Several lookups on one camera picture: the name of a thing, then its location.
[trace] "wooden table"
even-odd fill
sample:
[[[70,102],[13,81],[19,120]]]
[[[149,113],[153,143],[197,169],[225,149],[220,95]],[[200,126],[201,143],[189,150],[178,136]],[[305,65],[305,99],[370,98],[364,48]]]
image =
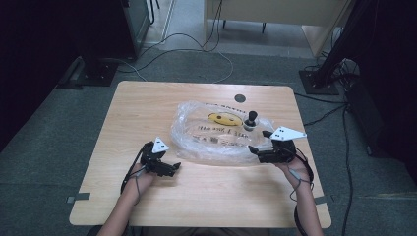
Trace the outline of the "wooden table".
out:
[[[236,94],[246,96],[238,103]],[[272,164],[201,164],[177,156],[170,137],[180,102],[196,100],[241,110],[304,131],[289,87],[122,82],[114,94],[70,215],[75,225],[103,224],[120,194],[121,182],[139,149],[155,137],[170,146],[166,163],[182,162],[174,177],[158,177],[135,207],[130,223],[142,226],[295,227],[292,188]],[[307,139],[295,141],[315,172],[314,196],[324,195]],[[317,205],[323,228],[331,225],[327,204]]]

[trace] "human hand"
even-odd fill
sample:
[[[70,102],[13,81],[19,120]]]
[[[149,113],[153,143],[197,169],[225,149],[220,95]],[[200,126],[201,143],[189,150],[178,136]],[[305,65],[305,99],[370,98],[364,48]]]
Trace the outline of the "human hand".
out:
[[[302,182],[310,182],[310,176],[309,172],[307,171],[306,166],[304,163],[297,157],[295,157],[291,162],[289,163],[274,163],[276,167],[278,167],[282,172],[285,174],[285,177],[287,178],[288,182],[291,184],[291,186],[295,189],[300,184],[300,178],[303,180]]]

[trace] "floor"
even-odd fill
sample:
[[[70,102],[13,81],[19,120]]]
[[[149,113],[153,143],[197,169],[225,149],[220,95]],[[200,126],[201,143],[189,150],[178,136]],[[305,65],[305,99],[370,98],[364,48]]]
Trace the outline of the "floor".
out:
[[[157,9],[153,2],[155,22],[149,28],[145,47],[153,46],[168,37],[156,47],[161,50],[201,49],[197,42],[200,45],[205,43],[204,1],[158,0],[158,2],[160,9]],[[216,21],[215,24],[211,21],[208,22],[208,26],[208,34],[212,30],[216,33],[218,28],[220,38],[215,48],[218,52],[314,58],[301,26],[268,23],[264,33],[261,23],[228,21],[223,29],[222,21]],[[337,36],[338,30],[334,31],[333,36]],[[214,34],[208,42],[207,49],[214,48],[216,42],[217,37]],[[331,40],[328,39],[324,51],[329,52],[330,49]]]

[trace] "wooden furniture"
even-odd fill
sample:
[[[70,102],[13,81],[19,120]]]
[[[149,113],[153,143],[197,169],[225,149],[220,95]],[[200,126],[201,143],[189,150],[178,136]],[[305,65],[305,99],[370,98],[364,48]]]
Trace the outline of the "wooden furniture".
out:
[[[227,0],[221,20],[302,25],[314,56],[319,56],[328,37],[342,21],[351,0]],[[205,0],[204,27],[215,19],[220,0]]]
[[[234,97],[243,94],[246,101]],[[166,163],[181,161],[174,177],[158,177],[142,196],[130,223],[142,226],[295,227],[292,187],[272,164],[202,164],[177,156],[170,138],[177,105],[196,100],[256,109],[274,125],[304,131],[289,87],[122,82],[104,121],[70,221],[76,225],[102,224],[120,195],[121,182],[139,149],[155,137],[170,146]],[[315,172],[314,196],[324,195],[307,139],[295,141]],[[326,203],[318,205],[322,227],[331,224]]]

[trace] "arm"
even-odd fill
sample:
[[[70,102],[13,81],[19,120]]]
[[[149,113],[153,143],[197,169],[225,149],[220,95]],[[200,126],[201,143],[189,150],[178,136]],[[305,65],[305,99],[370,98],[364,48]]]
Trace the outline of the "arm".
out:
[[[288,182],[296,189],[298,218],[306,233],[309,236],[324,235],[310,183],[301,181],[299,184],[299,180],[290,172],[290,169],[292,169],[297,172],[301,179],[308,181],[309,174],[304,164],[298,158],[294,158],[290,163],[276,163],[275,166],[284,172]]]
[[[141,168],[140,164],[137,164],[133,171]],[[143,172],[138,178],[138,186],[141,195],[148,189],[155,177],[154,173]],[[130,215],[133,211],[135,203],[138,202],[140,196],[138,195],[138,189],[136,186],[135,178],[128,181],[122,195],[117,200],[116,206],[111,211],[104,225],[101,227],[97,236],[103,235],[122,235],[125,231],[126,225],[129,221]]]

